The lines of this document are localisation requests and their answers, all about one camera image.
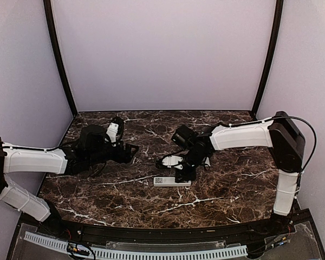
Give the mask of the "white remote control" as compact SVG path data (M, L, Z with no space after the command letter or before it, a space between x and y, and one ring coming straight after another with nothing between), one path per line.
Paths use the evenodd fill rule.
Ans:
M191 181L178 183L175 177L154 177L153 179L154 187L189 187L191 184Z

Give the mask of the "white battery cover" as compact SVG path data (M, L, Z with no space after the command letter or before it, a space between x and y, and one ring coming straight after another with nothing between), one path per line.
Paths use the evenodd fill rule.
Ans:
M210 158L205 158L205 162L204 162L204 165L206 166L206 167L210 167L211 166L211 164L210 164Z

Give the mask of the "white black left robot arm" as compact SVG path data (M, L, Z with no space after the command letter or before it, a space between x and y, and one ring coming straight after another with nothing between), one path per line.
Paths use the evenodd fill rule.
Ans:
M137 145L125 144L118 123L107 129L89 125L81 130L76 141L54 148L14 146L0 137L0 200L39 222L54 236L61 236L66 225L51 203L36 197L7 177L12 172L44 172L76 175L107 161L127 164Z

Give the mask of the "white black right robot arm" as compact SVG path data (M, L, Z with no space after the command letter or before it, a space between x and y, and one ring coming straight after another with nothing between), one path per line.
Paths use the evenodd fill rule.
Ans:
M306 139L296 126L299 121L313 133L313 144L317 135L312 125L286 112L250 122L200 123L202 112L174 111L175 121L184 124L175 130L172 141L181 151L162 159L165 167L175 170L174 184L189 186L197 178L199 167L209 167L212 155L221 158L235 152L244 152L239 159L247 158L248 163L260 163L266 157L272 158L272 169L277 171L275 201L271 219L266 222L266 231L277 235L287 225L286 216L298 200L301 178L313 157L312 149L308 159L304 158Z

